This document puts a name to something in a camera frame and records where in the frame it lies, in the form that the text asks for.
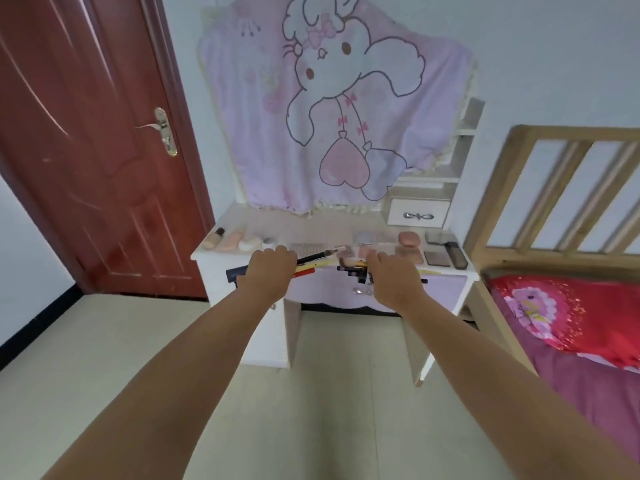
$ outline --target pink heart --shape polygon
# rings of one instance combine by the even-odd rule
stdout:
[[[320,179],[327,185],[344,183],[359,189],[369,179],[369,165],[358,147],[345,138],[346,131],[331,145],[320,163]]]

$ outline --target cartoon character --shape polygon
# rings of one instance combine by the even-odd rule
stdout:
[[[328,185],[347,183],[359,188],[375,201],[384,197],[407,164],[395,151],[375,147],[367,133],[366,115],[356,108],[353,87],[380,73],[393,94],[409,95],[422,83],[425,62],[417,47],[403,39],[388,37],[372,43],[367,26],[347,18],[357,1],[292,0],[287,7],[282,30],[291,44],[285,46],[285,56],[295,54],[301,87],[289,103],[287,128],[293,140],[306,146],[316,128],[313,107],[324,100],[336,101],[340,110],[337,138],[322,160],[320,178]],[[346,130],[350,118],[356,120],[355,134]]]
[[[556,300],[535,287],[513,290],[505,301],[526,329],[540,339],[555,340],[551,323],[556,321]]]

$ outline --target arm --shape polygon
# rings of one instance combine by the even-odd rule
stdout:
[[[370,256],[375,298],[424,341],[520,479],[636,479],[640,467],[536,375],[424,292],[414,265]]]
[[[296,254],[283,246],[256,251],[239,288],[158,352],[44,479],[181,479],[249,339],[295,268]]]

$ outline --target door handle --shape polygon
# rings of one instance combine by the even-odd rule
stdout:
[[[160,133],[160,139],[164,144],[164,149],[169,156],[178,156],[178,149],[175,146],[175,140],[173,138],[173,132],[171,131],[171,125],[169,119],[166,117],[166,111],[161,107],[156,107],[154,110],[156,115],[156,123],[149,123],[148,125],[135,126],[134,128],[153,128]]]

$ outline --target forearm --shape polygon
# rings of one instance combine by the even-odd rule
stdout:
[[[520,478],[638,476],[640,468],[542,379],[427,295],[402,315]]]
[[[45,476],[180,479],[266,298],[236,290],[133,377]]]

